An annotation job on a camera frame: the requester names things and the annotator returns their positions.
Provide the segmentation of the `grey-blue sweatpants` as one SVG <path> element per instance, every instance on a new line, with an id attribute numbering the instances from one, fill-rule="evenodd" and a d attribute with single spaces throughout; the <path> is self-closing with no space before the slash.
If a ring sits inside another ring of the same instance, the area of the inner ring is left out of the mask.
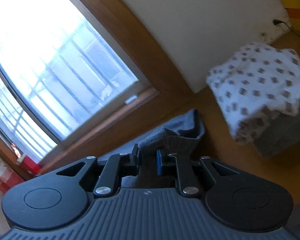
<path id="1" fill-rule="evenodd" d="M 168 153 L 190 155 L 201 143 L 204 133 L 205 127 L 198 110 L 191 109 L 104 154 L 99 159 L 107 160 L 114 154 L 130 153 L 134 145 L 138 144 L 144 163 L 141 165 L 139 175 L 122 179 L 122 187 L 149 189 L 175 187 L 173 174 L 157 175 L 156 150 L 163 149 Z"/>

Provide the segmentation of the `white window latch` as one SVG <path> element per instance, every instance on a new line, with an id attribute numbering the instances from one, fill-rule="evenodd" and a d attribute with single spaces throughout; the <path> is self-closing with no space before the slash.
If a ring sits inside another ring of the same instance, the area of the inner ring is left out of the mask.
<path id="1" fill-rule="evenodd" d="M 128 98 L 127 100 L 125 100 L 125 104 L 128 105 L 130 103 L 132 103 L 134 100 L 136 100 L 138 98 L 137 95 L 133 95 L 130 98 Z"/>

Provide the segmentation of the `white grey patterned folded cloth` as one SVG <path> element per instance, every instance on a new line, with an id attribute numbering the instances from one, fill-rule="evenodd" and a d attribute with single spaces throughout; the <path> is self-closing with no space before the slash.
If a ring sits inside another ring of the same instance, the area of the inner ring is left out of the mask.
<path id="1" fill-rule="evenodd" d="M 300 140 L 300 57 L 293 49 L 247 44 L 210 69 L 206 83 L 232 138 L 270 158 Z"/>

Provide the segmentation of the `red and pink curtain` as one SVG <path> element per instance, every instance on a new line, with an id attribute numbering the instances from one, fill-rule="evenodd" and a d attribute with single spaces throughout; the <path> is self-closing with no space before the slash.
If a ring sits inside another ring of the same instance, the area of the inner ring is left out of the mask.
<path id="1" fill-rule="evenodd" d="M 8 190 L 23 182 L 23 178 L 0 157 L 0 191 L 5 194 Z"/>

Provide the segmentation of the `window with metal bars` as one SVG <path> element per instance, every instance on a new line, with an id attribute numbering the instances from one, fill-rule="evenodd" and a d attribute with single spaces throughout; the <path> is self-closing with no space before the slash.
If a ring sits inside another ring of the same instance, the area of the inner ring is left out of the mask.
<path id="1" fill-rule="evenodd" d="M 149 86 L 80 0 L 0 0 L 0 131 L 35 162 Z"/>

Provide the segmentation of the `red box with cream lid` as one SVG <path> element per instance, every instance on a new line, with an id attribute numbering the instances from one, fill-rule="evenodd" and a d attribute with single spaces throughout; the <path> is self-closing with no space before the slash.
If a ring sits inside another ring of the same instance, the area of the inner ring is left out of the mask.
<path id="1" fill-rule="evenodd" d="M 37 175 L 40 170 L 40 165 L 25 154 L 17 158 L 17 165 L 33 175 Z"/>

